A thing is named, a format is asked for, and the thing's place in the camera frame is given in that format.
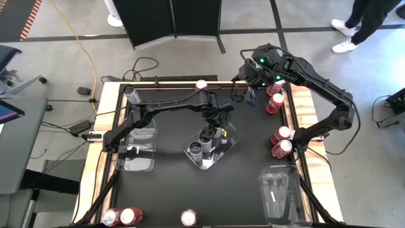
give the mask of white sneaker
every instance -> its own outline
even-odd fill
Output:
[[[356,28],[347,28],[345,22],[342,20],[333,19],[330,24],[333,28],[341,31],[347,37],[352,37],[356,32]]]
[[[345,53],[346,51],[353,51],[357,48],[358,45],[353,44],[351,41],[345,41],[341,44],[335,45],[332,47],[334,53],[340,54]]]

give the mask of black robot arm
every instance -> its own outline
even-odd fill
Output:
[[[254,51],[253,60],[244,57],[243,52],[246,51]],[[285,80],[297,86],[308,87],[336,106],[329,117],[308,128],[296,129],[292,142],[299,151],[305,151],[314,137],[325,135],[331,130],[351,128],[354,117],[352,95],[318,75],[305,59],[295,57],[271,44],[242,50],[240,54],[245,64],[239,68],[239,74],[234,80],[245,80],[253,89]]]
[[[200,90],[190,95],[171,101],[155,101],[132,105],[128,117],[114,131],[109,130],[103,139],[103,151],[117,152],[120,140],[134,129],[147,126],[155,115],[164,111],[188,109],[201,112],[208,126],[202,131],[202,136],[210,138],[215,134],[216,127],[229,124],[230,112],[234,110],[232,103],[219,105],[215,92]]]

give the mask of wooden table frame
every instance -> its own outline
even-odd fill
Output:
[[[106,82],[103,87],[103,93],[101,94],[101,99],[98,107],[98,113],[106,113],[109,111],[114,111],[118,108],[124,107],[126,98],[123,98],[121,102],[121,107],[118,105],[118,96],[121,84],[133,84],[138,86],[150,86],[149,88],[142,89],[159,89],[159,87],[152,87],[155,85],[154,82]],[[195,82],[160,82],[161,86],[169,85],[181,85],[184,84],[195,84]],[[231,82],[208,82],[208,84],[229,84]],[[284,95],[284,108],[287,116],[287,122],[289,123],[290,129],[294,129],[294,125],[299,127],[309,127],[318,122],[316,117],[316,112],[311,96],[311,92],[306,87],[298,87],[294,85],[287,85],[286,91],[283,91]],[[99,115],[96,118],[94,124],[94,130],[96,131],[107,131],[111,130],[113,123],[122,123],[124,118],[125,109],[120,111],[119,117],[115,118],[115,113],[109,113],[105,115]],[[319,154],[327,157],[325,147],[323,142],[311,141],[309,147],[317,151]],[[111,155],[109,158],[110,165],[107,165],[107,153],[102,153],[102,143],[94,142],[89,146],[89,152],[87,153],[87,159],[84,167],[84,172],[82,176],[82,181],[80,183],[80,206],[75,209],[78,210],[77,217],[74,222],[80,220],[86,211],[90,208],[92,202],[98,197],[100,193],[100,188],[105,185],[107,178],[110,177],[114,171],[114,165],[117,156],[116,154]],[[306,163],[307,174],[311,180],[311,187],[319,199],[320,203],[328,210],[329,214],[339,221],[343,221],[342,214],[340,211],[339,202],[337,199],[335,186],[332,179],[332,173],[329,166],[325,161],[318,157],[311,151],[305,153],[304,163]],[[302,160],[297,161],[297,167],[301,174],[304,174]],[[111,203],[111,190],[104,199],[103,206],[99,214],[105,212]],[[308,203],[308,199],[304,195],[304,203],[306,205],[306,211],[310,212],[311,207]],[[311,214],[307,213],[307,220],[313,220]]]

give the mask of clear plastic container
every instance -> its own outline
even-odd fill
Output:
[[[226,127],[220,129],[217,137],[212,139],[211,149],[208,153],[202,152],[202,159],[196,159],[190,151],[190,145],[193,143],[201,143],[199,136],[201,130],[195,133],[191,138],[183,143],[183,151],[190,158],[190,161],[197,165],[201,170],[208,170],[212,167],[220,158],[227,154],[238,141],[237,129],[231,123]]]
[[[259,185],[265,219],[273,227],[311,227],[299,185],[299,173],[293,165],[264,168]]]
[[[158,145],[156,122],[132,130],[118,148],[115,168],[124,171],[150,172],[154,167],[154,154]]]

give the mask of monitor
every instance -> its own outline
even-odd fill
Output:
[[[24,115],[23,110],[0,100],[0,124],[4,124]]]

